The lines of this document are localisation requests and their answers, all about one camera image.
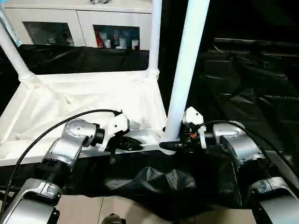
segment white tent frame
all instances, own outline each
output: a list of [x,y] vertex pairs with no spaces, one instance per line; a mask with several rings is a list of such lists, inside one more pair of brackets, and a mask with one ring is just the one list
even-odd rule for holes
[[[188,2],[184,31],[178,56],[177,69],[171,94],[171,103],[166,123],[166,130],[164,136],[162,137],[163,141],[172,141],[177,140],[178,138],[178,132],[184,114],[201,36],[206,21],[208,6],[209,0],[189,0]],[[146,71],[128,71],[126,72],[127,74],[140,73],[140,75],[144,75],[145,77],[158,77],[161,13],[162,0],[153,0],[148,69]],[[9,58],[10,62],[14,66],[15,70],[17,71],[20,82],[25,84],[38,82],[36,75],[28,69],[1,23],[0,45]],[[38,77],[43,77],[43,80],[55,80],[55,78],[58,76],[65,76],[66,78],[74,76],[78,77],[78,79],[80,80],[88,75],[96,76],[99,73],[51,74],[39,75]],[[119,73],[120,72],[109,72],[109,75]]]

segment bottle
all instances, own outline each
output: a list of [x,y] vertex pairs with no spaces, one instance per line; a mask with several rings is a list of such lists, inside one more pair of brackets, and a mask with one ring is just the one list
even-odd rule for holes
[[114,47],[120,45],[120,32],[119,30],[113,31]]

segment white cabinet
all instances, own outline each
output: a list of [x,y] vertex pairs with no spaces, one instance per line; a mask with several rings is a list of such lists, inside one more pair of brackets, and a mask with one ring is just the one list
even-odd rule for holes
[[10,0],[2,7],[23,44],[102,47],[104,36],[111,48],[131,49],[134,40],[136,49],[150,49],[152,0],[98,5],[89,0]]
[[4,10],[23,44],[85,46],[75,10],[32,8]]
[[112,48],[124,36],[127,48],[137,39],[140,49],[150,49],[151,14],[78,11],[78,17],[88,47],[98,47],[96,35],[100,32],[107,35]]

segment floor tile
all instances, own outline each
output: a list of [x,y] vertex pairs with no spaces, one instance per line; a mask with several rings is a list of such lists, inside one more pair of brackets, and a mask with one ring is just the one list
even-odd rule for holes
[[103,197],[63,195],[56,206],[59,224],[97,224]]
[[111,213],[119,215],[127,224],[171,224],[149,212],[136,202],[118,196],[104,197],[99,223]]
[[223,209],[202,213],[196,224],[256,224],[251,210]]

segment black cable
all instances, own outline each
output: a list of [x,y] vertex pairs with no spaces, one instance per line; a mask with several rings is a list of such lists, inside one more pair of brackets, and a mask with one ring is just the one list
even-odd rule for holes
[[263,136],[261,136],[260,134],[252,131],[252,130],[248,130],[245,129],[243,126],[233,122],[233,121],[227,121],[227,120],[211,120],[211,121],[207,121],[204,122],[200,125],[196,125],[197,128],[200,128],[202,126],[206,126],[206,125],[210,125],[210,124],[220,124],[220,123],[226,123],[226,124],[230,124],[233,126],[236,126],[238,128],[240,128],[242,131],[244,131],[253,141],[254,143],[257,145],[257,147],[259,148],[259,150],[263,153],[263,155],[265,156],[266,159],[268,159],[269,161],[271,161],[267,155],[266,150],[264,150],[257,142],[257,140],[253,137],[253,135],[257,136],[258,138],[260,138],[261,140],[263,140],[267,145],[269,145],[273,151],[283,160],[283,162],[285,162],[285,164],[290,168],[290,170],[296,175],[296,177],[299,179],[299,174],[297,173],[297,171],[295,170],[295,168],[293,167],[293,165],[281,154],[281,152],[272,144],[270,143],[266,138],[264,138]]
[[45,131],[44,133],[42,133],[37,139],[35,139],[31,144],[30,146],[28,146],[28,148],[23,152],[23,154],[19,157],[17,163],[15,164],[15,167],[10,175],[10,179],[9,179],[9,182],[8,182],[8,185],[6,187],[6,191],[5,191],[5,195],[4,195],[4,199],[3,199],[3,202],[2,202],[2,207],[1,207],[1,212],[0,212],[0,216],[3,214],[4,210],[5,210],[5,207],[6,207],[6,204],[7,204],[7,199],[8,199],[8,194],[9,194],[9,191],[10,191],[10,187],[11,187],[11,183],[12,183],[12,180],[14,178],[14,175],[16,173],[16,171],[18,170],[22,160],[24,159],[24,157],[26,156],[26,154],[29,152],[29,150],[36,144],[39,142],[39,140],[41,140],[45,135],[47,135],[49,132],[51,132],[52,130],[54,130],[55,128],[59,127],[60,125],[70,121],[70,120],[73,120],[75,118],[78,118],[78,117],[81,117],[83,115],[86,115],[86,114],[89,114],[89,113],[95,113],[95,112],[110,112],[110,113],[113,113],[115,116],[121,114],[121,112],[119,111],[114,111],[114,110],[106,110],[106,109],[97,109],[97,110],[92,110],[92,111],[86,111],[86,112],[83,112],[83,113],[79,113],[79,114],[76,114],[68,119],[65,119],[61,122],[59,122],[58,124],[54,125],[53,127],[49,128],[47,131]]

